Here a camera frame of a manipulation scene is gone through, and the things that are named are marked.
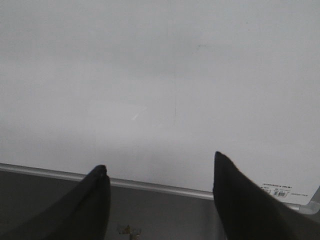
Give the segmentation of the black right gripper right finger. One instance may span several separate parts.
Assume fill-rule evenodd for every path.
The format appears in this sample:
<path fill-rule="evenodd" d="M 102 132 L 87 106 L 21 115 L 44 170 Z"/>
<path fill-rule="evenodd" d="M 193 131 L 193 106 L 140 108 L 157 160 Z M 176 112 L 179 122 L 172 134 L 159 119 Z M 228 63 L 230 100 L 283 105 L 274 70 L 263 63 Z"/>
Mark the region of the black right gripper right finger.
<path fill-rule="evenodd" d="M 213 199 L 229 240 L 318 240 L 320 224 L 287 207 L 214 155 Z"/>

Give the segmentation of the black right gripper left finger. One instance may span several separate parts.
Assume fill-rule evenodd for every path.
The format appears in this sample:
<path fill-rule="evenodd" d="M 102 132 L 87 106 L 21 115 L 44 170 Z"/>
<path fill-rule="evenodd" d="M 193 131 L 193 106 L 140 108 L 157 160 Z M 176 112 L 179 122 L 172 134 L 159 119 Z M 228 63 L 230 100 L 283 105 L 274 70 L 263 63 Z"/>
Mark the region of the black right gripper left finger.
<path fill-rule="evenodd" d="M 103 240 L 111 208 L 111 183 L 104 165 L 43 212 L 1 234 L 2 240 Z"/>

